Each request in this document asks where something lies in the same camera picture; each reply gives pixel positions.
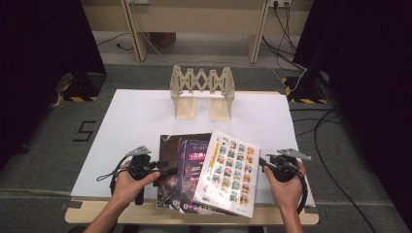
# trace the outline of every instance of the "printed image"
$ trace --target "printed image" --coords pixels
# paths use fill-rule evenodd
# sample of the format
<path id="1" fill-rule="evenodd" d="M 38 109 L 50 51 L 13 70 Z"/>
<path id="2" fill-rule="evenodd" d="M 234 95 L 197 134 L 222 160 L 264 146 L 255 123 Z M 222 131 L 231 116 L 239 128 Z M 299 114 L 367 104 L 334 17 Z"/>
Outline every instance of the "printed image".
<path id="1" fill-rule="evenodd" d="M 248 161 L 249 163 L 254 163 L 254 158 L 250 154 L 248 154 L 246 156 L 246 161 Z"/>
<path id="2" fill-rule="evenodd" d="M 243 175 L 243 183 L 250 183 L 251 182 L 251 175 L 245 174 Z"/>
<path id="3" fill-rule="evenodd" d="M 245 152 L 245 145 L 239 145 L 239 152 Z"/>
<path id="4" fill-rule="evenodd" d="M 233 158 L 229 157 L 226 160 L 226 167 L 233 167 Z"/>
<path id="5" fill-rule="evenodd" d="M 239 190 L 240 189 L 240 183 L 237 182 L 237 181 L 233 181 L 232 189 Z"/>
<path id="6" fill-rule="evenodd" d="M 234 168 L 242 170 L 243 169 L 243 163 L 241 161 L 236 161 L 236 165 L 235 165 Z"/>
<path id="7" fill-rule="evenodd" d="M 248 154 L 254 154 L 254 149 L 253 148 L 248 148 Z"/>
<path id="8" fill-rule="evenodd" d="M 242 178 L 242 173 L 238 170 L 234 171 L 233 179 L 240 181 L 241 178 Z"/>
<path id="9" fill-rule="evenodd" d="M 227 154 L 227 157 L 234 158 L 234 150 L 233 149 L 229 150 L 229 153 Z"/>
<path id="10" fill-rule="evenodd" d="M 249 193 L 249 185 L 246 183 L 242 184 L 242 193 Z"/>
<path id="11" fill-rule="evenodd" d="M 221 176 L 213 175 L 212 183 L 219 183 L 221 181 Z"/>
<path id="12" fill-rule="evenodd" d="M 218 161 L 219 163 L 223 164 L 223 163 L 224 163 L 224 156 L 221 155 L 221 154 L 219 154 L 217 161 Z"/>
<path id="13" fill-rule="evenodd" d="M 231 177 L 231 168 L 224 168 L 224 176 Z"/>
<path id="14" fill-rule="evenodd" d="M 229 178 L 223 178 L 222 186 L 229 187 L 230 186 L 230 179 Z"/>
<path id="15" fill-rule="evenodd" d="M 245 165 L 245 172 L 252 173 L 252 165 L 251 164 L 247 163 Z"/>
<path id="16" fill-rule="evenodd" d="M 247 194 L 242 193 L 240 196 L 240 205 L 248 205 L 249 204 L 249 196 Z"/>
<path id="17" fill-rule="evenodd" d="M 226 147 L 221 146 L 221 147 L 219 148 L 219 154 L 226 154 Z"/>
<path id="18" fill-rule="evenodd" d="M 236 159 L 238 161 L 243 161 L 243 153 L 238 153 Z"/>
<path id="19" fill-rule="evenodd" d="M 231 149 L 236 149 L 236 146 L 237 146 L 237 143 L 236 143 L 236 142 L 234 142 L 234 141 L 231 141 L 231 142 L 230 142 L 230 148 L 231 148 Z"/>
<path id="20" fill-rule="evenodd" d="M 231 202 L 237 202 L 237 192 L 232 191 L 232 192 L 230 193 L 230 201 L 231 201 Z"/>
<path id="21" fill-rule="evenodd" d="M 221 173 L 222 173 L 222 169 L 223 169 L 222 166 L 217 167 L 216 170 L 215 170 L 215 173 L 221 174 Z"/>

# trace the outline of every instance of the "book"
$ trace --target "book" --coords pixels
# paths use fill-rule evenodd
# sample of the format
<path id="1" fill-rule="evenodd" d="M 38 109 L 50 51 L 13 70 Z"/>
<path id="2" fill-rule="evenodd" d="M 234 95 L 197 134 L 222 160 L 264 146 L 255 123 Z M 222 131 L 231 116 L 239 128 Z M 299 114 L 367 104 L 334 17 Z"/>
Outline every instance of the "book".
<path id="1" fill-rule="evenodd" d="M 209 142 L 193 202 L 253 217 L 259 146 L 215 130 Z"/>
<path id="2" fill-rule="evenodd" d="M 178 159 L 177 159 L 177 167 L 178 167 L 178 174 L 174 175 L 172 178 L 173 181 L 173 188 L 172 193 L 170 195 L 170 209 L 172 210 L 180 210 L 180 202 L 181 202 L 181 191 L 182 191 L 182 175 L 185 166 L 185 151 L 186 151 L 186 142 L 187 139 L 181 138 L 179 140 L 178 146 Z"/>
<path id="3" fill-rule="evenodd" d="M 223 210 L 215 207 L 193 203 L 193 195 L 199 182 L 200 172 L 209 147 L 209 141 L 184 140 L 184 166 L 180 194 L 180 212 L 197 215 L 227 215 Z"/>
<path id="4" fill-rule="evenodd" d="M 209 141 L 211 133 L 184 134 L 184 135 L 160 135 L 159 161 L 169 161 L 169 167 L 178 167 L 178 147 L 180 139 L 197 139 Z M 170 197 L 175 181 L 179 176 L 170 176 L 159 181 L 157 189 L 156 205 L 160 208 L 170 208 Z"/>

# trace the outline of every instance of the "white book cover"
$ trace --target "white book cover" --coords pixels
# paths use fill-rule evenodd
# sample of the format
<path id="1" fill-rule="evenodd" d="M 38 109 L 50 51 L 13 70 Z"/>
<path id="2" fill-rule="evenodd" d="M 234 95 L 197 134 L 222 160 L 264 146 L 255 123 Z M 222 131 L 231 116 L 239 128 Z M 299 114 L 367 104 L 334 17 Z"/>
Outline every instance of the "white book cover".
<path id="1" fill-rule="evenodd" d="M 253 217 L 259 146 L 215 130 L 193 202 Z"/>

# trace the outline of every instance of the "right hand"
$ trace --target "right hand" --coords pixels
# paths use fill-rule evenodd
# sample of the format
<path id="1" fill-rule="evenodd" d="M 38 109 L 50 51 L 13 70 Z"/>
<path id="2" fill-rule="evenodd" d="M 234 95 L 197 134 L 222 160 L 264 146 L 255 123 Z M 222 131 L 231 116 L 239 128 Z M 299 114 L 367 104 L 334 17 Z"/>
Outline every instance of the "right hand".
<path id="1" fill-rule="evenodd" d="M 306 168 L 300 161 L 297 161 L 297 168 L 299 172 L 305 176 Z M 269 180 L 272 197 L 278 207 L 284 211 L 296 211 L 300 197 L 302 196 L 302 183 L 299 177 L 294 176 L 290 181 L 281 183 L 276 180 L 272 171 L 267 166 L 263 167 L 263 171 Z"/>

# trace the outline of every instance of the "white table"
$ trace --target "white table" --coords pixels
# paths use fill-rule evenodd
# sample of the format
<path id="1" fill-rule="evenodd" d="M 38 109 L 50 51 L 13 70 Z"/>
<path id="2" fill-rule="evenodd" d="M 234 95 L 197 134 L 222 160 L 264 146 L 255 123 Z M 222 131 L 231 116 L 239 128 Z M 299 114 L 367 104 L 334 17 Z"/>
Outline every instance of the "white table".
<path id="1" fill-rule="evenodd" d="M 206 98 L 197 100 L 196 119 L 177 120 L 169 90 L 120 89 L 104 117 L 71 195 L 74 200 L 107 201 L 111 197 L 110 179 L 97 182 L 96 178 L 112 172 L 126 153 L 144 145 L 152 151 L 152 161 L 157 161 L 160 135 L 208 133 L 215 129 L 260 145 L 260 156 L 279 149 L 297 150 L 289 104 L 284 95 L 236 92 L 231 120 L 213 122 L 209 119 Z M 156 192 L 156 187 L 148 185 L 145 198 L 156 197 Z M 256 203 L 273 204 L 263 173 L 258 173 L 257 177 Z M 315 205 L 310 190 L 307 204 Z"/>

